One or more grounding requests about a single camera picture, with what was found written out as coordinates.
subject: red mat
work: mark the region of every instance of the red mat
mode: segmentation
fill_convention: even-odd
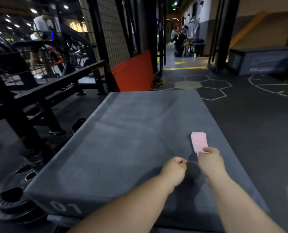
[[[149,91],[154,80],[150,51],[147,50],[112,69],[119,91]]]

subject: pink paper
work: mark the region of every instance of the pink paper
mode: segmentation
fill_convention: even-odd
[[[195,153],[197,153],[197,156],[199,152],[203,152],[203,147],[208,147],[208,143],[206,140],[206,133],[204,132],[192,132],[191,134],[192,138],[192,144]]]

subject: person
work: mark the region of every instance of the person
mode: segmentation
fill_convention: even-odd
[[[188,38],[186,36],[187,31],[188,31],[188,26],[184,25],[182,27],[181,33],[177,36],[177,39],[176,39],[176,42],[175,42],[175,50],[177,50],[179,52],[185,51],[184,56],[191,56],[188,53],[188,49],[189,49],[189,46],[190,46],[190,42],[194,38]]]
[[[48,34],[53,30],[53,23],[51,21],[51,15],[47,6],[43,7],[42,15],[36,17],[33,20],[34,33],[30,36],[32,40],[46,40],[49,38]],[[36,60],[38,58],[38,47],[32,47],[30,51],[31,70],[34,78],[40,79],[41,75],[36,73]]]
[[[171,32],[171,42],[173,43],[179,34],[178,27],[175,27]]]
[[[226,233],[286,233],[228,176],[218,149],[205,147],[203,151],[208,153],[199,153],[199,166]],[[158,176],[104,205],[68,233],[149,233],[187,168],[185,159],[172,158]]]

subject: person in black shirt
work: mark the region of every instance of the person in black shirt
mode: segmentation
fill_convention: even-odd
[[[182,27],[182,30],[180,34],[177,36],[176,42],[175,42],[175,50],[179,52],[183,52],[185,50],[184,56],[190,56],[188,53],[188,49],[190,46],[190,41],[192,41],[194,38],[188,38],[186,36],[188,30],[188,26],[184,25]]]

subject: stack of pink notes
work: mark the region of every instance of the stack of pink notes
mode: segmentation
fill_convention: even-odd
[[[208,147],[208,143],[206,141],[206,133],[204,132],[192,132],[190,135],[192,137],[192,144],[194,147],[194,151],[199,155],[199,152],[203,152],[203,147]]]

